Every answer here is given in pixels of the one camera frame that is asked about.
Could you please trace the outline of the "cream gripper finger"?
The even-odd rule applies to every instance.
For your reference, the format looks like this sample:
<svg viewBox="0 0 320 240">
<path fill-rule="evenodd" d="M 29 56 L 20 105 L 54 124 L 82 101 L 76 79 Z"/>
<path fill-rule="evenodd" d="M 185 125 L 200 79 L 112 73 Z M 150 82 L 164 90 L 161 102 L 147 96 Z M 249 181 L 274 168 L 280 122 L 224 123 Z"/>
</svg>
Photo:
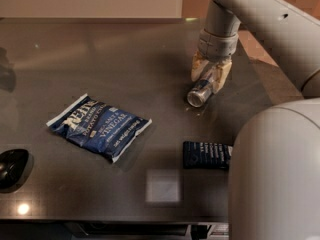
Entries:
<svg viewBox="0 0 320 240">
<path fill-rule="evenodd" d="M 209 63 L 209 61 L 204 58 L 199 51 L 196 51 L 192 58 L 192 68 L 191 68 L 191 80 L 193 82 L 197 81 L 201 76 L 204 68 Z"/>
<path fill-rule="evenodd" d="M 232 60 L 226 59 L 215 65 L 210 69 L 211 73 L 211 87 L 214 94 L 218 93 L 224 86 L 226 79 L 232 67 Z"/>
</svg>

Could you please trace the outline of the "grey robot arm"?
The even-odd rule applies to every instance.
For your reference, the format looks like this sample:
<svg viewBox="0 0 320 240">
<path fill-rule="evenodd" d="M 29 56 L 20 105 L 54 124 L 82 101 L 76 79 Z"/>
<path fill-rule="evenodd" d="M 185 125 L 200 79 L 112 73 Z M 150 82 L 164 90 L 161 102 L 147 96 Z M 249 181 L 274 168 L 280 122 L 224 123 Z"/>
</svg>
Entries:
<svg viewBox="0 0 320 240">
<path fill-rule="evenodd" d="M 320 240 L 320 23 L 284 0 L 211 0 L 198 49 L 215 62 L 245 26 L 301 91 L 240 130 L 229 169 L 229 240 Z"/>
</svg>

